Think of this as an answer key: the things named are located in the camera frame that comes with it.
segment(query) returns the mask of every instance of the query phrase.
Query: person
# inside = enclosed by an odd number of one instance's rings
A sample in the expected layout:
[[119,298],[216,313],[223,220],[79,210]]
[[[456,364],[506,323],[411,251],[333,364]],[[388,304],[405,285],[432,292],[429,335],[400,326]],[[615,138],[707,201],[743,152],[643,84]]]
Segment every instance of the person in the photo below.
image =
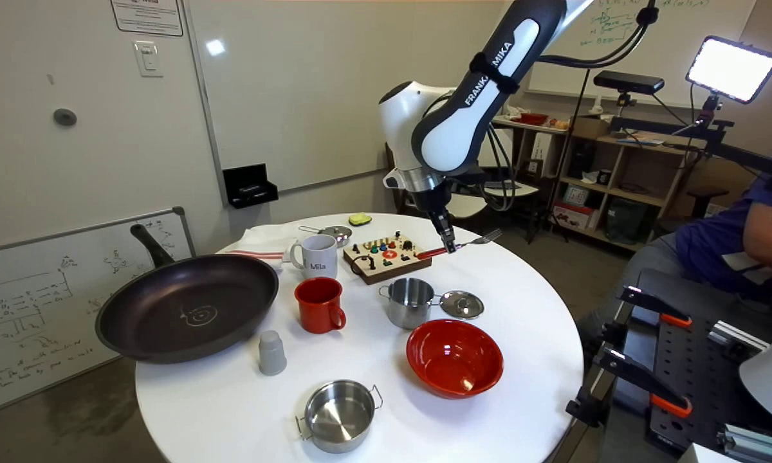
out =
[[730,208],[642,247],[604,304],[593,310],[590,326],[582,326],[582,340],[593,343],[593,350],[621,305],[621,290],[642,285],[645,271],[690,277],[748,301],[772,301],[772,173],[760,174]]

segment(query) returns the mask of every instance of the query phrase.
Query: white mug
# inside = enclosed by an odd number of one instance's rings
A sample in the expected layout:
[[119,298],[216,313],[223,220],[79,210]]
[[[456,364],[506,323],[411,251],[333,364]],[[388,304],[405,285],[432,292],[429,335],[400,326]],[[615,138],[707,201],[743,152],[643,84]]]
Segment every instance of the white mug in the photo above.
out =
[[290,260],[302,267],[303,277],[335,277],[338,247],[333,235],[311,235],[290,247]]

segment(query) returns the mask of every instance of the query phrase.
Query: round white table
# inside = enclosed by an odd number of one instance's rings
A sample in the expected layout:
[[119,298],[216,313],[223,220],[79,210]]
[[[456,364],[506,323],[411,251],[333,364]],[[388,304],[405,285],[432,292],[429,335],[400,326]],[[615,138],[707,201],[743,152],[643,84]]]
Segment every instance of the round white table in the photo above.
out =
[[[286,224],[286,241],[322,227],[344,227],[347,215],[317,215]],[[416,250],[441,247],[429,220],[374,213],[350,241],[402,231]],[[458,229],[458,241],[477,235]],[[582,344],[562,295],[524,260],[499,244],[470,244],[441,254],[409,273],[442,290],[470,290],[486,310],[470,323],[488,332],[505,352],[501,381],[474,398],[442,398],[424,391],[405,363],[406,332],[396,330],[379,301],[341,260],[341,332],[310,335],[299,323],[290,263],[277,267],[280,290],[261,330],[284,337],[288,367],[257,371],[257,337],[216,355],[136,364],[136,398],[157,448],[169,461],[544,461],[568,427],[567,403],[582,386]],[[313,388],[352,379],[384,397],[364,445],[324,453],[303,439],[297,416]]]

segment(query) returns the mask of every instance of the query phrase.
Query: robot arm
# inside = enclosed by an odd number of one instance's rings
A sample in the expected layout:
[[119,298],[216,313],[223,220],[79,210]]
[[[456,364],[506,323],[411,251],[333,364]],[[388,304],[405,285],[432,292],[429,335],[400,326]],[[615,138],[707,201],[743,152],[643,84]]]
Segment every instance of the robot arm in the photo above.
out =
[[517,79],[590,3],[514,0],[458,88],[402,83],[380,98],[380,124],[393,157],[384,186],[411,193],[450,251],[456,236],[446,215],[446,179],[477,165],[485,134]]

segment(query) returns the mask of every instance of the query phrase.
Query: frying pan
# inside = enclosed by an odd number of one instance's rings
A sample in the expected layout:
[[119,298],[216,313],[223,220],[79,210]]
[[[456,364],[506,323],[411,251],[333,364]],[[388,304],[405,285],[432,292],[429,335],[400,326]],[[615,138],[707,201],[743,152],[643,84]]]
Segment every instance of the frying pan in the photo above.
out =
[[256,258],[204,254],[173,263],[144,227],[132,235],[154,271],[119,287],[99,310],[99,337],[123,358],[184,363],[249,340],[277,295],[276,271]]

